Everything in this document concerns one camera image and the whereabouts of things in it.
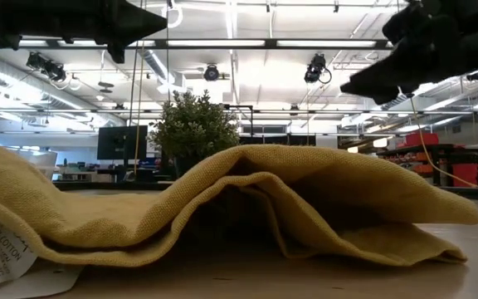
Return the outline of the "orange storage bins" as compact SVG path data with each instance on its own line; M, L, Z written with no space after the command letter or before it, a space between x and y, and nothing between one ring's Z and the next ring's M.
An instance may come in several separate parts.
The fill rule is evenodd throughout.
M424 152L417 152L413 155L412 170L419 174L430 174L433 172L432 164Z

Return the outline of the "black shelf rack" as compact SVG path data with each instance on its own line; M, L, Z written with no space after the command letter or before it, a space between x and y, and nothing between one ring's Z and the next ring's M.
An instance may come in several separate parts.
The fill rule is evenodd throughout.
M413 155L424 152L432 164L433 172L419 174L412 170ZM378 154L380 159L393 162L408 169L438 187L473 188L477 184L470 184L453 175L454 164L478 164L478 148L469 148L459 145L423 145L388 150Z

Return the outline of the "cluttered background desk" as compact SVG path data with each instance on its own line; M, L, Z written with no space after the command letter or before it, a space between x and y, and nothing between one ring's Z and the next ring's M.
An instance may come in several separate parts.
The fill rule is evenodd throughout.
M87 164L85 162L58 164L53 174L53 181L113 183L115 175L112 168L102 164Z

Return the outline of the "clear plastic tupperware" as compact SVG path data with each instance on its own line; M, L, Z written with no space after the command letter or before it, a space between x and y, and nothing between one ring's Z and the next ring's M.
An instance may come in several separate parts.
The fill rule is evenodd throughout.
M47 179L52 180L53 174L57 171L56 152L20 149L17 153L28 162L34 164Z

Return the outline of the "black plant pot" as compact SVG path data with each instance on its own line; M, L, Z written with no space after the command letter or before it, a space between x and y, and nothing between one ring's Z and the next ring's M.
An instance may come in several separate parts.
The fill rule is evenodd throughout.
M178 178L182 177L188 172L195 164L197 160L192 156L175 156L173 158L173 165L175 173Z

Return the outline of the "flat red storage bin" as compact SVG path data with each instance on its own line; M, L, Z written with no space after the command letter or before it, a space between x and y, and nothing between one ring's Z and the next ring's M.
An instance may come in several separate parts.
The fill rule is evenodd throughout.
M413 146L419 146L419 145L439 145L439 137L437 134L434 133L412 133L410 135L405 136L405 142L404 142L406 147L413 147Z

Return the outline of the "blank white label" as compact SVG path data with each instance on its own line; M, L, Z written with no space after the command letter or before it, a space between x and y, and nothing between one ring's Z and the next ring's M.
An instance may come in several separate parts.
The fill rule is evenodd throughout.
M38 264L17 280L0 284L0 299L30 299L68 292L82 270L82 266Z

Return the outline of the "thin black metal stand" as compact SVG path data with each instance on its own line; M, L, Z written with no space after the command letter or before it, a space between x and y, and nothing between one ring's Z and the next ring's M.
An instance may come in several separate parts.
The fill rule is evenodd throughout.
M247 116L246 114L244 114L244 116L250 121L250 137L254 136L254 128L253 128L253 126L254 126L254 122L253 122L253 120L254 120L254 108L253 108L252 105L229 105L229 104L224 104L223 108L226 111L237 110L241 114L243 113L244 110L249 110L250 115Z

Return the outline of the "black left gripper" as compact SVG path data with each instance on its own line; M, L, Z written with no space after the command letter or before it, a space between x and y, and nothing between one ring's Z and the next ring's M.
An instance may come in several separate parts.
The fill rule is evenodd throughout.
M117 64L124 64L124 46L168 26L165 17L127 0L24 0L21 33L26 35L100 38Z

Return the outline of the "black ceiling-mounted device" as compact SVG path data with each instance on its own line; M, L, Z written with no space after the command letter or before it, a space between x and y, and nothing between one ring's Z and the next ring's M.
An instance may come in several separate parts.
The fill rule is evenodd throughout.
M40 52L31 52L26 66L39 71L51 81L63 82L66 79L64 65L44 57Z

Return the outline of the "black overhead frame beam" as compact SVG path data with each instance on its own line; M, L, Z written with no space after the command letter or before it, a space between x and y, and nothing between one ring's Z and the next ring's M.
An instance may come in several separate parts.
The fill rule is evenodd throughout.
M25 39L19 42L26 49L103 49L106 45L93 40L74 40L66 43L59 39ZM159 50L378 50L393 49L393 44L383 39L155 39L130 43L126 49L145 47Z

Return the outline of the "yellow cotton cloth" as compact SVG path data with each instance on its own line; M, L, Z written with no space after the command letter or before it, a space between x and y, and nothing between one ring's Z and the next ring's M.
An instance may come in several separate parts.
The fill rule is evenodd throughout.
M265 228L289 258L337 254L395 267L466 260L424 223L475 225L478 208L394 163L341 149L241 145L158 195L94 196L60 191L0 147L0 224L53 262L140 267L182 237L213 245Z

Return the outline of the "green artificial plant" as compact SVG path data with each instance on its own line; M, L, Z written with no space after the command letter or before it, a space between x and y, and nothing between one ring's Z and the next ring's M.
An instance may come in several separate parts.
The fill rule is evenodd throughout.
M237 118L212 103L209 91L201 95L175 91L153 128L150 141L172 160L192 156L198 163L239 144Z

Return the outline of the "tall red storage bin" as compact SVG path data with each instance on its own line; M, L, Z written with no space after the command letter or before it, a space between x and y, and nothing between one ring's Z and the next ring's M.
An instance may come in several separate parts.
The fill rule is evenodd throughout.
M454 164L452 169L454 176L478 185L478 164Z

